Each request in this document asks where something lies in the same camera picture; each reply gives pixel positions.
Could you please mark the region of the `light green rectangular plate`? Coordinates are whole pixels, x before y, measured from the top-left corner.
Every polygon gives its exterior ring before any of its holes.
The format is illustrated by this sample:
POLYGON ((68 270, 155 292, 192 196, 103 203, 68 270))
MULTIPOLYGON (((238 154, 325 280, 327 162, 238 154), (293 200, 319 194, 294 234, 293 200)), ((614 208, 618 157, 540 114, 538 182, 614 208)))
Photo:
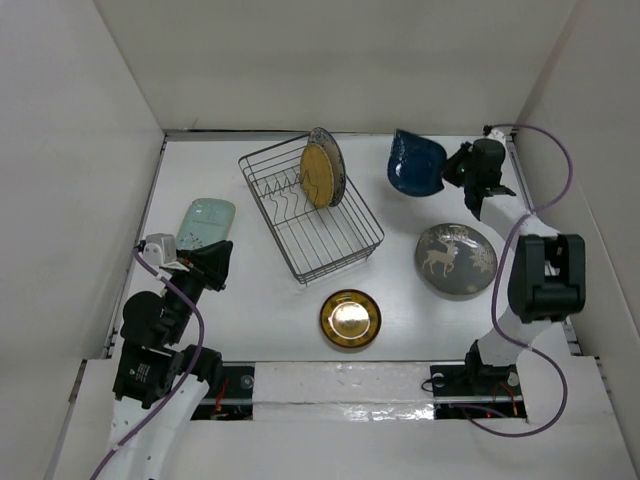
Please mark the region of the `light green rectangular plate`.
POLYGON ((176 235, 178 250, 195 250, 226 240, 236 213, 227 200, 198 198, 187 209, 176 235))

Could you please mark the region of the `dark blue leaf dish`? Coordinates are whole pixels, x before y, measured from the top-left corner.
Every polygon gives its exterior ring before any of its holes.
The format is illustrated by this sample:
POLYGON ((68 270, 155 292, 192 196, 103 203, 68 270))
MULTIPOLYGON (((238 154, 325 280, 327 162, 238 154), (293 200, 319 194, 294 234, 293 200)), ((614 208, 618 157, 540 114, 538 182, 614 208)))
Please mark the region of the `dark blue leaf dish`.
POLYGON ((387 178, 404 195, 432 196, 444 189, 441 168, 446 160, 446 150, 440 143, 397 129, 391 144, 387 178))

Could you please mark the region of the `grey deer plate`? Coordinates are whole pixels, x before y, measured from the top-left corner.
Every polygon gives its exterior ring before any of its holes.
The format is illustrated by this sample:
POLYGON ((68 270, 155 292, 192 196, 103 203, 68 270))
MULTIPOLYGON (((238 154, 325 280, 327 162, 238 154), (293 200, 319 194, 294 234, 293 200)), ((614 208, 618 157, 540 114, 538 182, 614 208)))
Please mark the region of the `grey deer plate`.
POLYGON ((441 223, 425 230, 414 261, 422 277, 436 290, 453 296, 473 296, 494 281, 498 259, 493 245, 464 224, 441 223))

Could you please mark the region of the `round bamboo woven plate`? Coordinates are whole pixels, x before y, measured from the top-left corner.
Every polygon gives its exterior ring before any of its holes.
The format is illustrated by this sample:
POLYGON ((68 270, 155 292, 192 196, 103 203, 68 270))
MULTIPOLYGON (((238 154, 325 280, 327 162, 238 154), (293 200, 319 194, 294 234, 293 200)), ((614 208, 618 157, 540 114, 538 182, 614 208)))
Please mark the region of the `round bamboo woven plate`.
POLYGON ((300 159, 300 181, 308 200, 316 208, 326 208, 334 192, 331 162, 325 150, 317 144, 305 146, 300 159))

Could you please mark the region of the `blue floral round plate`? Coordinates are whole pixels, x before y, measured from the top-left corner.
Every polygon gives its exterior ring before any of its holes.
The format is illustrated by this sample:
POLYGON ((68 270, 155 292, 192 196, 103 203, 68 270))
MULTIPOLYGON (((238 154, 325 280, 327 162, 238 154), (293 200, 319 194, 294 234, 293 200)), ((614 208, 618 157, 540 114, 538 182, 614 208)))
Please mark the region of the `blue floral round plate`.
POLYGON ((333 196, 329 206, 336 207, 344 196, 347 180, 346 166, 340 147, 333 135, 323 127, 315 127, 310 131, 308 143, 319 145, 329 158, 334 178, 333 196))

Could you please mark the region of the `gold and black plate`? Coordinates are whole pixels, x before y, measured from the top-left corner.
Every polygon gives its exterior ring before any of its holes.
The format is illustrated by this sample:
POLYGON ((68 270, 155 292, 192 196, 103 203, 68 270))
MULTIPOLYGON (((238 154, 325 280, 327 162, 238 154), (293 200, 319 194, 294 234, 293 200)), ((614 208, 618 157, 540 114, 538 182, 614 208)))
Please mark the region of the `gold and black plate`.
POLYGON ((356 289, 343 289, 331 294, 322 304, 319 326, 332 346, 362 350, 378 336, 382 312, 371 295, 356 289))

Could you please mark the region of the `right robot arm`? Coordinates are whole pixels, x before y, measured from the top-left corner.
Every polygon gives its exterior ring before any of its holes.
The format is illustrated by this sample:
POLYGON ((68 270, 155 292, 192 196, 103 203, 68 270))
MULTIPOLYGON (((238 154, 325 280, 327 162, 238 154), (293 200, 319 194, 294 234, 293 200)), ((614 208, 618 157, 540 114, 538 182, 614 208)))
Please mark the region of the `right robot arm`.
POLYGON ((492 329, 465 356, 461 381, 484 393, 515 372, 519 355, 555 322, 580 312, 586 303, 586 245, 577 234, 562 234, 541 221, 502 184, 504 143, 484 137, 466 142, 441 169, 442 178, 464 191, 465 206, 504 240, 496 276, 513 254, 507 284, 508 307, 492 315, 492 329))

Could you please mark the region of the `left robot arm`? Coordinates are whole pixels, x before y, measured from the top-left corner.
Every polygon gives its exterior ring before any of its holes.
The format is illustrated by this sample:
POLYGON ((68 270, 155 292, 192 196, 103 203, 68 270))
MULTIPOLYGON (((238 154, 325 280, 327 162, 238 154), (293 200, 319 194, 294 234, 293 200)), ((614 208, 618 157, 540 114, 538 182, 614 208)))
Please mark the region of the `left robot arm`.
POLYGON ((163 289, 140 291, 123 307, 110 445, 92 478, 163 478, 200 401, 222 387, 222 355, 204 345, 197 303, 225 288, 232 250, 229 240, 178 250, 166 234, 134 247, 136 263, 163 289))

